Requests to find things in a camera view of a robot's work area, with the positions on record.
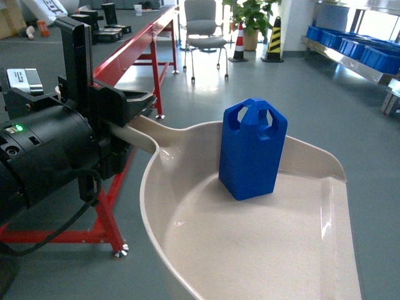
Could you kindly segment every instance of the traffic cone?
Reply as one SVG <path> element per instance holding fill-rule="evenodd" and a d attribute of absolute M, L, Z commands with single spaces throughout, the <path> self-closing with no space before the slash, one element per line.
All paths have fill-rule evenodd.
<path fill-rule="evenodd" d="M 237 34 L 237 40 L 235 45 L 235 52 L 233 57 L 228 58 L 233 63 L 239 63 L 241 61 L 248 61 L 247 58 L 244 58 L 244 46 L 243 46 L 243 25 L 239 24 L 239 33 Z"/>
<path fill-rule="evenodd" d="M 271 41 L 268 45 L 268 51 L 261 58 L 266 63 L 283 63 L 281 59 L 281 18 L 276 17 L 274 27 L 272 28 Z"/>

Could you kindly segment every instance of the green leaves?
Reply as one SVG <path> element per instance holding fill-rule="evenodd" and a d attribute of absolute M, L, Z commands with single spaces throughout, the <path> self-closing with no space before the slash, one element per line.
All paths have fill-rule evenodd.
<path fill-rule="evenodd" d="M 242 22 L 247 34 L 252 36 L 255 30 L 259 29 L 265 37 L 267 28 L 272 29 L 273 25 L 268 21 L 268 15 L 273 16 L 272 4 L 280 5 L 282 0 L 247 0 L 238 5 L 233 0 L 222 0 L 223 5 L 230 5 L 233 12 L 233 23 L 238 25 Z"/>

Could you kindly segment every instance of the paper cup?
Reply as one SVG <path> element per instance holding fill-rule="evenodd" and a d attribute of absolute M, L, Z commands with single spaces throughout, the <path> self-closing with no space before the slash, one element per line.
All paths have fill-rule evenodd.
<path fill-rule="evenodd" d="M 134 8 L 135 8 L 136 15 L 141 16 L 142 15 L 142 4 L 135 4 Z"/>

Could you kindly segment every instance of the office chair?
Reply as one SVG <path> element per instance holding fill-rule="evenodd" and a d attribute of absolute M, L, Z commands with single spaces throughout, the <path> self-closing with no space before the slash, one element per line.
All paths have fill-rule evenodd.
<path fill-rule="evenodd" d="M 185 0 L 184 5 L 186 14 L 186 48 L 183 70 L 186 71 L 186 51 L 190 50 L 192 57 L 192 83 L 194 83 L 193 50 L 219 48 L 217 69 L 219 69 L 221 51 L 224 49 L 226 56 L 225 79 L 228 79 L 228 52 L 225 48 L 227 41 L 222 36 L 213 36 L 217 28 L 215 22 L 215 0 Z"/>

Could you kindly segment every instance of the potted plant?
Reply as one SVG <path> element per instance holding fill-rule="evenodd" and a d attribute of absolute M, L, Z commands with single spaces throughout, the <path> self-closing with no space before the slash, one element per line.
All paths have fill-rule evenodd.
<path fill-rule="evenodd" d="M 273 26 L 269 22 L 269 16 L 273 16 L 272 5 L 281 4 L 282 0 L 222 0 L 222 5 L 230 5 L 232 22 L 235 26 L 242 23 L 244 33 L 244 50 L 256 50 L 258 32 L 266 37 L 267 30 Z"/>

